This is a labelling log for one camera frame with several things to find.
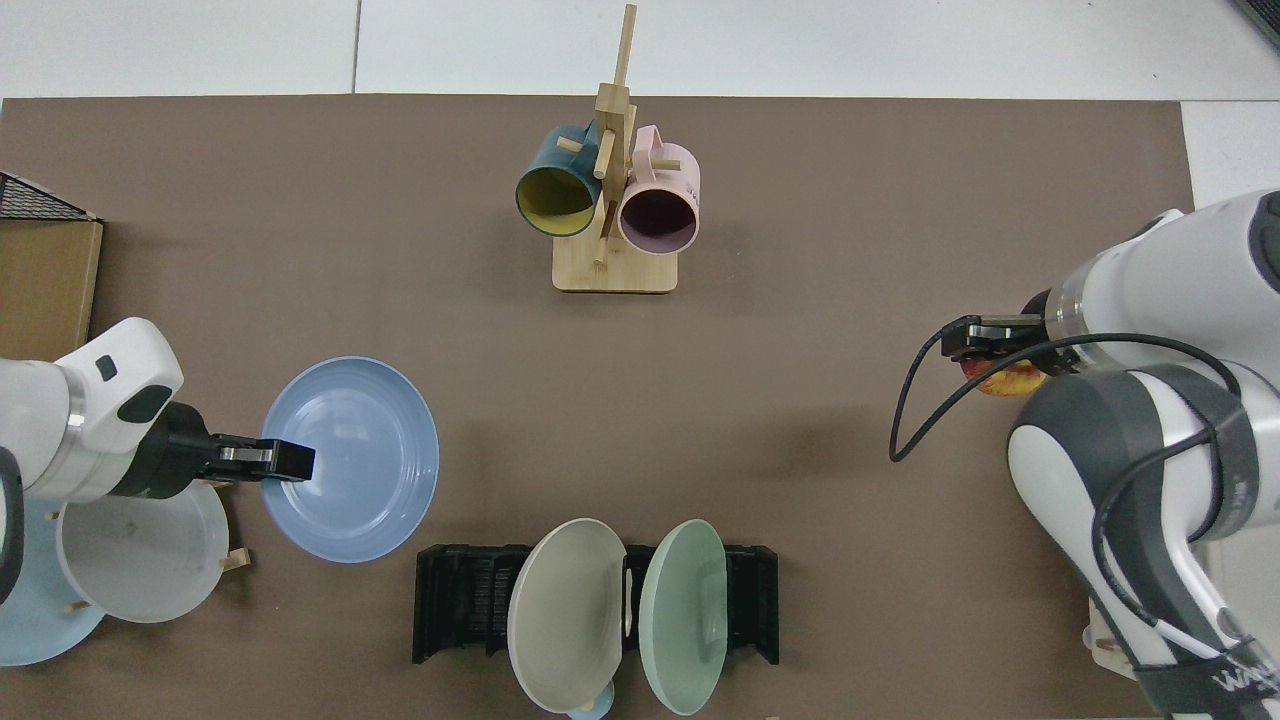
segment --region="mug handle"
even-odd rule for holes
[[[662,147],[658,126],[645,126],[636,131],[636,149],[631,154],[631,168],[640,182],[658,182],[653,172],[653,151]]]

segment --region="plate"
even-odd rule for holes
[[[61,503],[26,501],[26,557],[18,584],[0,605],[0,666],[32,665],[79,644],[106,615],[101,607],[67,612],[81,600],[58,564],[58,527],[45,518]]]
[[[609,714],[613,707],[613,680],[609,680],[608,685],[604,685],[604,691],[591,702],[590,706],[582,706],[577,710],[571,710],[568,720],[602,720]]]
[[[192,483],[168,500],[106,496],[67,503],[58,560],[79,597],[131,623],[165,623],[214,592],[227,557],[227,511]]]
[[[262,482],[275,524],[334,562],[401,546],[426,516],[440,469],[435,421],[413,383],[370,357],[314,365],[275,398],[262,437],[315,448],[310,480]]]
[[[728,562],[705,520],[667,533],[640,588],[640,662],[676,715],[701,710],[728,652]]]
[[[580,518],[539,542],[507,611],[511,669],[529,700],[573,712],[595,700],[622,661],[626,548],[599,520]]]

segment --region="teal mug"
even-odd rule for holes
[[[525,220],[556,237],[585,231],[600,197],[600,181],[594,174],[599,154],[594,120],[547,133],[516,183],[516,208]]]

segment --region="white floor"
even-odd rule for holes
[[[1280,51],[1229,0],[637,0],[637,95],[1179,100],[1196,204],[1280,187]],[[591,95],[623,0],[4,0],[0,97]],[[3,122],[3,109],[0,109]],[[1280,648],[1280,530],[1221,544]]]

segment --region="apple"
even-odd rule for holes
[[[964,377],[972,380],[986,372],[987,368],[991,368],[992,363],[992,360],[969,357],[960,361],[960,370],[964,372]],[[1032,365],[1030,360],[1019,360],[982,380],[978,389],[996,397],[1018,397],[1019,395],[1033,392],[1044,382],[1044,373],[1036,365]]]

